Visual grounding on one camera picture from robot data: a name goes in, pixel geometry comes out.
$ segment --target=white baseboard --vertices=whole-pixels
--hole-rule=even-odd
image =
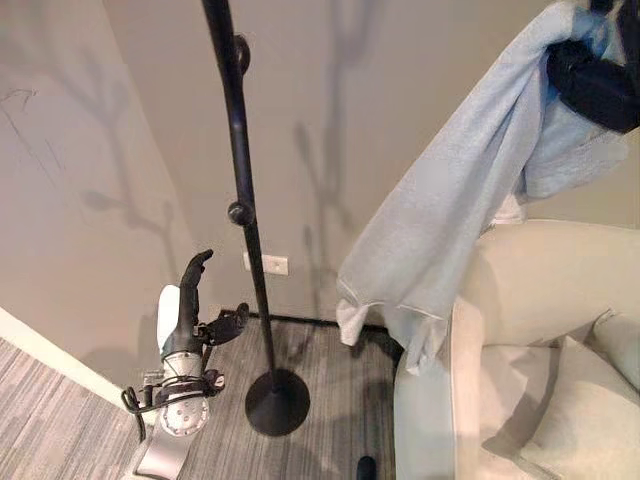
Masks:
[[[78,385],[124,410],[124,405],[120,400],[121,390],[118,386],[47,340],[2,307],[0,307],[0,337]],[[156,414],[153,412],[144,415],[144,420],[149,425],[153,425],[155,418]]]

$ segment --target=beige couch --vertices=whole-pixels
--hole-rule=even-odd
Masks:
[[[530,221],[485,234],[446,348],[420,377],[398,368],[398,478],[529,478],[512,457],[545,411],[554,339],[584,340],[610,307],[640,317],[639,286],[638,230]]]

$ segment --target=gray carpet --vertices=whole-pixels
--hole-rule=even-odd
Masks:
[[[244,396],[265,370],[251,321],[209,363],[227,386],[210,400],[212,419],[181,479],[354,478],[362,455],[376,459],[379,478],[393,478],[394,343],[367,332],[350,349],[333,327],[274,322],[273,329],[280,365],[309,387],[307,420],[276,439],[247,423]],[[117,479],[137,443],[128,414],[1,340],[0,407],[0,479]]]

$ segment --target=black baseboard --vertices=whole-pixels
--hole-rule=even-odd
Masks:
[[[223,313],[231,313],[233,311],[234,310],[226,309],[226,308],[222,310]],[[260,318],[260,315],[258,315],[258,313],[256,312],[250,312],[249,316],[251,318]],[[338,328],[337,322],[334,322],[331,320],[321,320],[319,318],[292,317],[289,315],[271,315],[271,320],[276,322],[311,324],[316,327],[324,327],[324,328]],[[362,326],[362,330],[365,332],[379,332],[379,333],[386,333],[386,334],[389,333],[386,327],[382,327],[380,325],[364,324]]]

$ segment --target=microphone stand base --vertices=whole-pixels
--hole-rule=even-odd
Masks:
[[[244,403],[253,429],[269,437],[288,435],[302,425],[310,405],[304,380],[280,368],[275,374],[275,389],[271,372],[267,372],[251,385]]]

